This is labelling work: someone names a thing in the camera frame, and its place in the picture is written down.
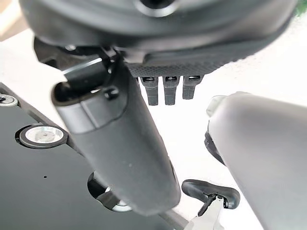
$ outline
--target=metal bolt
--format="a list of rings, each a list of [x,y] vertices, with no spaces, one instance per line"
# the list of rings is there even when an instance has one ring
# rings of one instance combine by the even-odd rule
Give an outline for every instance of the metal bolt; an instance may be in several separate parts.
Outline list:
[[[76,49],[76,46],[74,45],[68,45],[68,46],[65,46],[65,49],[67,49],[68,51],[73,51]]]

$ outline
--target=round metal washer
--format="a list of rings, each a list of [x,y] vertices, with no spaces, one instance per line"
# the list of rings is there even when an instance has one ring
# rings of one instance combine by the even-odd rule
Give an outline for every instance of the round metal washer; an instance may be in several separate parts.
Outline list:
[[[18,104],[18,100],[6,94],[0,94],[0,107],[12,107]]]
[[[34,125],[20,132],[20,142],[32,149],[49,149],[67,141],[67,132],[57,126]]]

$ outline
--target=black plastic housing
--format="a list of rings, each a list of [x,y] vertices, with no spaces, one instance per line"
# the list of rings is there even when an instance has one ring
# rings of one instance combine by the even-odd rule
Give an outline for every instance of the black plastic housing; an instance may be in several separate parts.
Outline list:
[[[176,206],[180,187],[163,140],[123,62],[113,80],[96,93],[52,101],[74,142],[105,186],[142,215]]]

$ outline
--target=white floor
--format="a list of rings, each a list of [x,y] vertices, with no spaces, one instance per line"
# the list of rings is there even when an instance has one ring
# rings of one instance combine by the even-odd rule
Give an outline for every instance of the white floor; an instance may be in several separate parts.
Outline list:
[[[65,78],[58,70],[37,63],[31,47],[32,36],[30,31],[25,31],[0,44],[0,81],[55,123],[64,126],[49,96],[52,86]],[[238,189],[227,168],[205,149],[206,107],[214,95],[236,91],[307,106],[306,41],[307,15],[304,15],[294,19],[288,31],[266,49],[205,76],[196,88],[194,100],[181,99],[180,84],[175,106],[164,105],[160,81],[160,104],[149,109],[180,183],[185,179],[199,179]],[[175,211],[191,219],[201,206],[201,202],[183,194]],[[222,212],[221,224],[226,230],[262,229],[243,196],[236,210]]]

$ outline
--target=metal bracket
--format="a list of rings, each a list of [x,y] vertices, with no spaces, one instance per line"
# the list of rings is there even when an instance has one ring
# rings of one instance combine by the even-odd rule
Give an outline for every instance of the metal bracket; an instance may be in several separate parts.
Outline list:
[[[206,212],[200,217],[193,218],[184,230],[224,230],[219,222],[219,215],[223,208],[224,199],[216,197]]]

